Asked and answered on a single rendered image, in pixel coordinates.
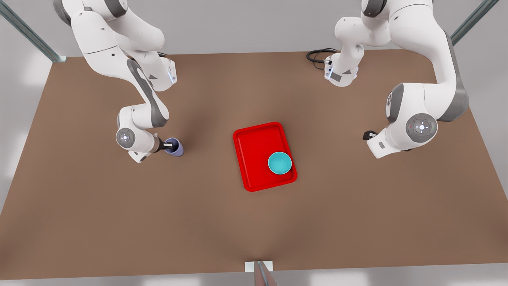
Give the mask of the lavender blue cup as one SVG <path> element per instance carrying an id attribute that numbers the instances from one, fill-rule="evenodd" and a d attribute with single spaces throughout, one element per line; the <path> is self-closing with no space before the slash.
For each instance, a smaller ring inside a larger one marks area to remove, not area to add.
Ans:
<path id="1" fill-rule="evenodd" d="M 167 153 L 167 154 L 170 154 L 171 156 L 174 156 L 174 157 L 183 156 L 184 149 L 183 149 L 183 145 L 180 143 L 180 141 L 178 139 L 176 139 L 176 138 L 168 138 L 167 140 L 169 140 L 169 139 L 172 141 L 172 144 L 178 144 L 179 148 L 178 149 L 172 149 L 172 152 L 171 153 Z"/>

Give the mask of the red rectangular tray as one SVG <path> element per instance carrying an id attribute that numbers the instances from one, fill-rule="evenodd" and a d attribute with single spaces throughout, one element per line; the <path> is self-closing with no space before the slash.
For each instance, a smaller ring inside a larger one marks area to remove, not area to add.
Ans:
<path id="1" fill-rule="evenodd" d="M 233 134 L 239 170 L 244 188 L 256 192 L 296 181 L 298 174 L 281 123 L 270 122 L 238 129 Z M 287 172 L 274 172 L 269 158 L 287 154 Z"/>

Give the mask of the teal bowl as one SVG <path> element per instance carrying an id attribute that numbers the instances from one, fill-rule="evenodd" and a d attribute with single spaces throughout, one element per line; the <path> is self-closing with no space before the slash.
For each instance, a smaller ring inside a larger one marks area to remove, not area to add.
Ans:
<path id="1" fill-rule="evenodd" d="M 274 174 L 286 174 L 292 168 L 292 159 L 285 152 L 274 152 L 268 158 L 268 167 Z"/>

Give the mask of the silver frame post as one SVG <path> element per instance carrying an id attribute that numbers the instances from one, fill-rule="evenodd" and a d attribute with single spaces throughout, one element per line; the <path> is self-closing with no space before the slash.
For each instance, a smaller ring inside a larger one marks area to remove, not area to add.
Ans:
<path id="1" fill-rule="evenodd" d="M 272 261 L 245 262 L 244 269 L 254 274 L 254 286 L 278 286 L 272 275 Z"/>
<path id="2" fill-rule="evenodd" d="M 3 0 L 0 0 L 0 16 L 9 22 L 22 36 L 35 46 L 52 63 L 65 63 L 66 56 L 56 53 L 29 25 L 22 20 Z"/>
<path id="3" fill-rule="evenodd" d="M 482 0 L 475 10 L 452 33 L 450 40 L 455 46 L 500 0 Z"/>

